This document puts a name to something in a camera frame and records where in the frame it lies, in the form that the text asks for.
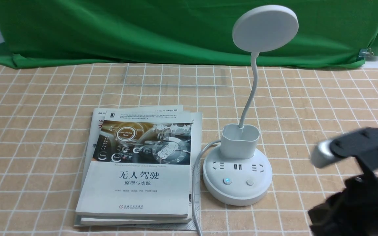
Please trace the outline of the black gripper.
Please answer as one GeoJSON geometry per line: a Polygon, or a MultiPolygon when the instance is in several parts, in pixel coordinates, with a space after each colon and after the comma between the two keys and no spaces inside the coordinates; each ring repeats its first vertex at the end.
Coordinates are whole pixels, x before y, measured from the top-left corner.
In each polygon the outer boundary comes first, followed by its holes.
{"type": "Polygon", "coordinates": [[[314,236],[378,236],[378,128],[331,140],[330,150],[339,161],[353,157],[362,174],[345,179],[342,191],[308,211],[309,228],[314,236]]]}

